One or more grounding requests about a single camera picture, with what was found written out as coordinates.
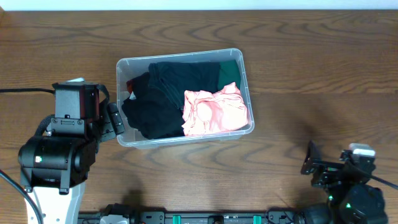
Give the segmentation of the red navy plaid shirt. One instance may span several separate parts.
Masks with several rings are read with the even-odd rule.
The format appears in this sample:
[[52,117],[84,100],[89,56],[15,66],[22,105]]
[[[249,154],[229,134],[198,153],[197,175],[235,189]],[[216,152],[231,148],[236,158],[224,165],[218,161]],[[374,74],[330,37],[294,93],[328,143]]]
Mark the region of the red navy plaid shirt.
[[131,80],[129,80],[129,81],[127,81],[126,82],[126,88],[127,88],[127,91],[131,94],[131,93],[133,93],[133,88],[134,88],[134,80],[133,79],[131,79]]

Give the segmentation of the black garment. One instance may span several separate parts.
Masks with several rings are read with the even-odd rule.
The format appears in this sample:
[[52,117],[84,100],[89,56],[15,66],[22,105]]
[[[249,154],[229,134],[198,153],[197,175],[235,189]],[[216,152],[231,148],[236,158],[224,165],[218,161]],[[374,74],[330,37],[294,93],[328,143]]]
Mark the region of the black garment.
[[162,91],[150,87],[149,78],[148,72],[133,78],[135,98],[127,98],[121,105],[128,124],[147,139],[183,136],[181,110]]

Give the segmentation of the clear plastic storage bin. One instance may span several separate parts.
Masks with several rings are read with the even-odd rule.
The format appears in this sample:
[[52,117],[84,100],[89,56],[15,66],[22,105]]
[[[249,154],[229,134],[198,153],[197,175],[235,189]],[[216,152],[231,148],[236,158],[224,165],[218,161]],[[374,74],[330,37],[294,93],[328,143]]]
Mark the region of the clear plastic storage bin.
[[[199,135],[199,136],[182,136],[175,138],[163,138],[163,139],[146,139],[141,132],[137,129],[130,127],[127,122],[127,117],[121,111],[123,101],[130,97],[127,90],[126,82],[132,78],[136,78],[139,75],[148,71],[149,65],[156,62],[185,62],[185,63],[197,63],[197,62],[223,62],[228,60],[235,60],[238,64],[241,85],[239,87],[241,96],[248,109],[248,124],[243,126],[239,130],[211,134],[211,135]],[[117,136],[118,143],[124,147],[135,147],[138,149],[152,149],[160,146],[169,146],[177,144],[188,144],[198,143],[203,141],[226,141],[239,139],[245,134],[249,134],[254,130],[255,122],[252,112],[252,103],[249,94],[248,81],[246,78],[246,69],[244,66],[244,57],[242,51],[237,48],[230,49],[219,49],[209,50],[201,52],[189,52],[180,54],[169,54],[169,55],[155,55],[147,57],[131,57],[122,58],[116,64],[116,87],[117,87],[117,106],[120,110],[119,113],[123,120],[125,132]]]

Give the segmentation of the dark teal shirt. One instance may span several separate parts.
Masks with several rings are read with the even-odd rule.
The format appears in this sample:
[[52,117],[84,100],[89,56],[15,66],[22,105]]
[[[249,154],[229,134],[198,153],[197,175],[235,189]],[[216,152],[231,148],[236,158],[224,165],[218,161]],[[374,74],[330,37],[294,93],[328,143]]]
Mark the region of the dark teal shirt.
[[149,65],[149,86],[162,91],[178,109],[184,107],[185,91],[218,91],[218,62],[157,62]]

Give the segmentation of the pink garment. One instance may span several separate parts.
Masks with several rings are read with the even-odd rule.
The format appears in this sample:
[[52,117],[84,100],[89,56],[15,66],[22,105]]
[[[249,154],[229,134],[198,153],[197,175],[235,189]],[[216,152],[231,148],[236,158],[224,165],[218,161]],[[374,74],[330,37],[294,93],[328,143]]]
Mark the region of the pink garment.
[[248,108],[232,82],[216,93],[185,91],[182,118],[186,136],[226,133],[248,124]]

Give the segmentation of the green garment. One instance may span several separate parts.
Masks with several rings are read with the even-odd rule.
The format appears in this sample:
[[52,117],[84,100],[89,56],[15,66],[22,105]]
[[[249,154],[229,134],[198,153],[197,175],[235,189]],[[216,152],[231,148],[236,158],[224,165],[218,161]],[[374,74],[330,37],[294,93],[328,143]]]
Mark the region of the green garment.
[[240,89],[241,86],[241,74],[238,64],[235,60],[220,62],[219,78],[218,78],[218,89],[222,90],[224,86],[235,82],[236,87]]

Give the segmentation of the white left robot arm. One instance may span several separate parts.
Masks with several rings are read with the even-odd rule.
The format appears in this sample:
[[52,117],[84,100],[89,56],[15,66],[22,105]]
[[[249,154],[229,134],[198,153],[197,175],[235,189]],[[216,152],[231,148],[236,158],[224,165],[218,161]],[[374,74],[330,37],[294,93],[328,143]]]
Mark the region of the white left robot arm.
[[52,86],[55,113],[19,150],[20,184],[29,223],[77,223],[100,143],[125,129],[104,85],[81,78]]

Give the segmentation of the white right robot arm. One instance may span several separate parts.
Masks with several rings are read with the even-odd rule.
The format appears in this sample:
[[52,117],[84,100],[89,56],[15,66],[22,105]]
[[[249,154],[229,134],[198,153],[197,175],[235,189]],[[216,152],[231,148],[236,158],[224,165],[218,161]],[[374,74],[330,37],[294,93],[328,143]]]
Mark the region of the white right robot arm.
[[375,150],[367,144],[351,143],[342,151],[340,163],[321,159],[313,141],[300,173],[313,175],[311,185],[328,194],[327,202],[304,208],[293,217],[298,224],[347,223],[386,224],[385,200],[382,190],[368,185],[376,180]]

